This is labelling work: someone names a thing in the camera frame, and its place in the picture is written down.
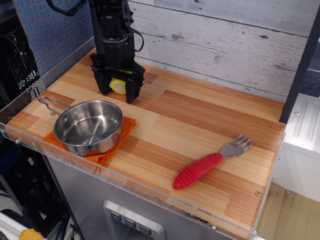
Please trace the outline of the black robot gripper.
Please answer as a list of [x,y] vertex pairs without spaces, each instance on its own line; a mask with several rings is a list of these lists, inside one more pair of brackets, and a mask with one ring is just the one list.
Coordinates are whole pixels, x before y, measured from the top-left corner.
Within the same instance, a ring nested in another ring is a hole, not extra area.
[[141,86],[145,85],[145,69],[135,62],[134,32],[125,32],[118,38],[107,38],[100,35],[102,48],[92,53],[92,71],[99,91],[105,96],[112,89],[112,77],[125,80],[126,102],[132,103],[140,94]]

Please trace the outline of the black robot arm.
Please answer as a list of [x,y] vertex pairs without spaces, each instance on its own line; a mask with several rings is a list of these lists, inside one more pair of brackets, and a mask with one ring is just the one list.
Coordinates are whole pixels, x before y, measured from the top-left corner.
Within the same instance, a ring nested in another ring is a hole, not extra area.
[[99,91],[106,95],[112,79],[123,80],[130,104],[145,84],[145,69],[135,62],[133,12],[126,0],[91,0],[89,6],[96,47],[91,67]]

